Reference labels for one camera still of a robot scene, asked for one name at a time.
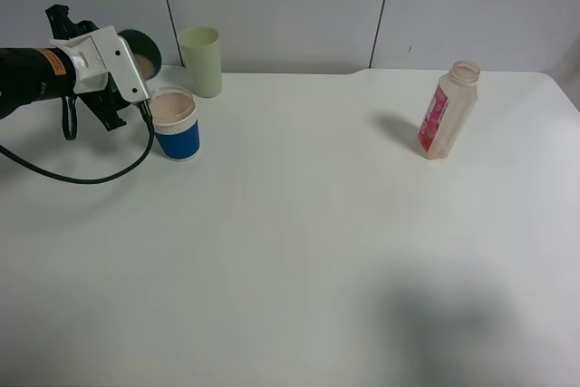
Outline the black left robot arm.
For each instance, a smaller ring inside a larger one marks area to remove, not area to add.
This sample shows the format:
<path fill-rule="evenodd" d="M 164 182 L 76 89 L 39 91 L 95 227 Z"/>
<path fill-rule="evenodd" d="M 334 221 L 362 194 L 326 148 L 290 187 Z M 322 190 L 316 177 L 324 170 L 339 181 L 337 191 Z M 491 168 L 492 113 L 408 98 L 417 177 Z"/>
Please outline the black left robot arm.
<path fill-rule="evenodd" d="M 89 75 L 89 61 L 82 54 L 63 49 L 3 48 L 1 50 L 1 117 L 33 102 L 59 99 L 62 102 L 63 135 L 77 134 L 75 103 L 81 100 L 107 131 L 126 124 L 118 111 L 129 104 L 105 71 Z"/>

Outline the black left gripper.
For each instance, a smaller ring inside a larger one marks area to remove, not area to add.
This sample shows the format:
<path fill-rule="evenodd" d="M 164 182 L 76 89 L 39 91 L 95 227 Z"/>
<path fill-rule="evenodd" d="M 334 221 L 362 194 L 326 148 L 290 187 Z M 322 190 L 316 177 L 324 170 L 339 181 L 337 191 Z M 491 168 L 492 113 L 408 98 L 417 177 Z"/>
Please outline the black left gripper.
<path fill-rule="evenodd" d="M 114 78 L 105 71 L 99 46 L 94 44 L 92 34 L 100 28 L 90 20 L 81 20 L 77 24 L 69 18 L 67 5 L 53 5 L 45 10 L 56 40 L 82 41 L 74 43 L 69 55 L 77 70 L 74 85 L 75 93 L 98 118 L 106 131 L 113 131 L 126 125 L 118 111 L 126 107 Z"/>

